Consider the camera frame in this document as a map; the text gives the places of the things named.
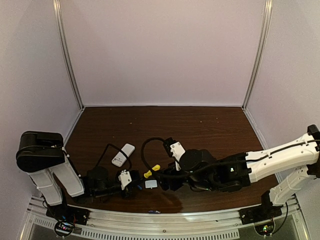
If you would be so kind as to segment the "white remote control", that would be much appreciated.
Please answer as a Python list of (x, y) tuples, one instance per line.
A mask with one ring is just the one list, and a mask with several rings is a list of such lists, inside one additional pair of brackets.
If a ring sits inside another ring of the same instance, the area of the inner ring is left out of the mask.
[(135, 151), (135, 146), (126, 143), (119, 151), (115, 157), (111, 160), (111, 163), (116, 167), (122, 167), (124, 163), (127, 161), (127, 158), (131, 156), (131, 154)]

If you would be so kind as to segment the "yellow handled screwdriver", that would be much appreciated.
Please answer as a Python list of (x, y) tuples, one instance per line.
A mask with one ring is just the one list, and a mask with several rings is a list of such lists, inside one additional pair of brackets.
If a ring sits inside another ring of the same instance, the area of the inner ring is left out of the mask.
[(148, 179), (149, 177), (151, 177), (153, 175), (153, 171), (156, 172), (156, 171), (159, 171), (161, 168), (161, 166), (159, 164), (156, 164), (155, 166), (152, 167), (152, 170), (148, 170), (147, 172), (145, 172), (143, 174), (143, 177), (145, 179)]

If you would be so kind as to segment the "white battery cover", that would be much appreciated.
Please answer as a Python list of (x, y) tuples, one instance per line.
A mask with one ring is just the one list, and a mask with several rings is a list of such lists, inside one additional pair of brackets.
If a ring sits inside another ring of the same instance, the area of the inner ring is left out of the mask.
[(146, 180), (144, 182), (144, 185), (146, 189), (154, 189), (158, 187), (158, 182), (155, 179)]

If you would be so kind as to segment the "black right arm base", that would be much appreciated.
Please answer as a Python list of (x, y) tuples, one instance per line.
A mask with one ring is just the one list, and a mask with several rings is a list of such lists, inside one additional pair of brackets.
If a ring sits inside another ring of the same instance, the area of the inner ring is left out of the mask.
[(282, 215), (282, 206), (273, 205), (268, 190), (261, 196), (261, 204), (241, 208), (238, 212), (243, 225), (254, 224), (254, 230), (258, 235), (268, 237), (277, 232), (275, 217)]

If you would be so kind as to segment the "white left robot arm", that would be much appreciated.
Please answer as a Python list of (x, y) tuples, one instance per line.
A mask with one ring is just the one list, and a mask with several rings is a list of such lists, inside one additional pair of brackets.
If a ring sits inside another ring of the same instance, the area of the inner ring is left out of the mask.
[(57, 132), (24, 132), (15, 157), (18, 168), (29, 175), (50, 206), (62, 205), (66, 195), (77, 203), (116, 194), (126, 198), (142, 182), (139, 171), (131, 169), (118, 171), (111, 180), (100, 165), (81, 176)]

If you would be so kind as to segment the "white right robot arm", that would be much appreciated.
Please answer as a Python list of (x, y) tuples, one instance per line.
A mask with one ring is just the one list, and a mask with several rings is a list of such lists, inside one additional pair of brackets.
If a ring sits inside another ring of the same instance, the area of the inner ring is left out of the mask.
[(296, 192), (320, 176), (320, 131), (307, 132), (289, 143), (262, 151), (249, 151), (216, 159), (206, 149), (185, 150), (180, 142), (164, 144), (174, 162), (162, 171), (161, 188), (176, 191), (184, 185), (202, 191), (236, 192), (270, 175), (294, 171), (267, 191), (272, 206), (282, 206)]

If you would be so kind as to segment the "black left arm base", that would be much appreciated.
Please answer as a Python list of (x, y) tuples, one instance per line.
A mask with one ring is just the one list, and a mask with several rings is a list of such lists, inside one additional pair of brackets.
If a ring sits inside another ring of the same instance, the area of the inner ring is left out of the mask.
[(88, 221), (90, 211), (85, 208), (69, 206), (65, 201), (58, 205), (49, 205), (46, 199), (43, 200), (46, 207), (46, 216), (56, 220), (53, 230), (55, 234), (65, 239), (76, 229), (76, 225), (85, 226)]

